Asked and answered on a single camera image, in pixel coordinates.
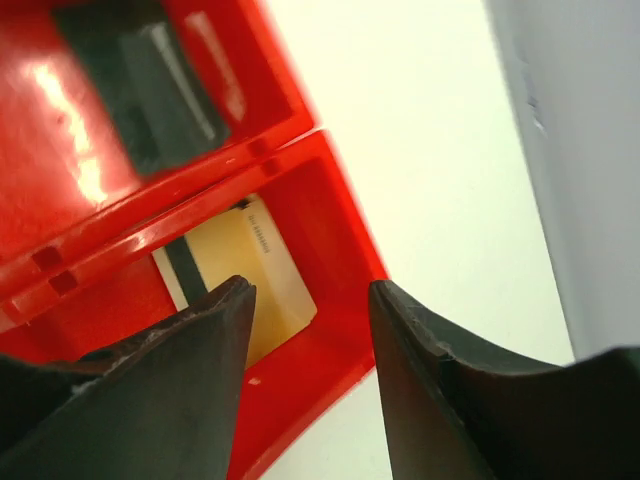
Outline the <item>gold card from holder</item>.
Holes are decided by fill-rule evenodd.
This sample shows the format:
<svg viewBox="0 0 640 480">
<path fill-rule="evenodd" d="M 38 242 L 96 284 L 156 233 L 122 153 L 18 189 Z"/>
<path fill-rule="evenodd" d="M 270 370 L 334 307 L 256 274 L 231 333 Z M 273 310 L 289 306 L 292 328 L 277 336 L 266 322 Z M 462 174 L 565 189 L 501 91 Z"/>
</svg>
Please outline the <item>gold card from holder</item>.
<svg viewBox="0 0 640 480">
<path fill-rule="evenodd" d="M 239 275 L 257 289 L 246 365 L 306 328 L 317 307 L 264 201 L 253 194 L 153 252 L 178 311 Z"/>
</svg>

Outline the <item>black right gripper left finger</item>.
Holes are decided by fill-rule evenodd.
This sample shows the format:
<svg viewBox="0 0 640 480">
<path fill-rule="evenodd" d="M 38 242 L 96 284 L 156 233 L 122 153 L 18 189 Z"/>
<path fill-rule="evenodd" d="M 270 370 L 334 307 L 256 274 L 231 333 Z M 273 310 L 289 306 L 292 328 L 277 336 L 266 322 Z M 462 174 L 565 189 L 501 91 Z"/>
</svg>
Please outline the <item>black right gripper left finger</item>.
<svg viewBox="0 0 640 480">
<path fill-rule="evenodd" d="M 1 359 L 5 479 L 223 479 L 256 289 L 197 303 L 74 362 Z"/>
</svg>

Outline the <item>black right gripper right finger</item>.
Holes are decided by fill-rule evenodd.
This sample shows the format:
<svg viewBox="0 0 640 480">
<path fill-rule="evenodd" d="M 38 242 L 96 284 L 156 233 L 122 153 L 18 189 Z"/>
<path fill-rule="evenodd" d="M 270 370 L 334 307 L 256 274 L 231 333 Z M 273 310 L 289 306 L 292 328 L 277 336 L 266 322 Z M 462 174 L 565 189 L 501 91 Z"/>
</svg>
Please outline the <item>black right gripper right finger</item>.
<svg viewBox="0 0 640 480">
<path fill-rule="evenodd" d="M 369 318 L 397 479 L 635 479 L 639 351 L 567 366 L 515 353 L 389 280 Z"/>
</svg>

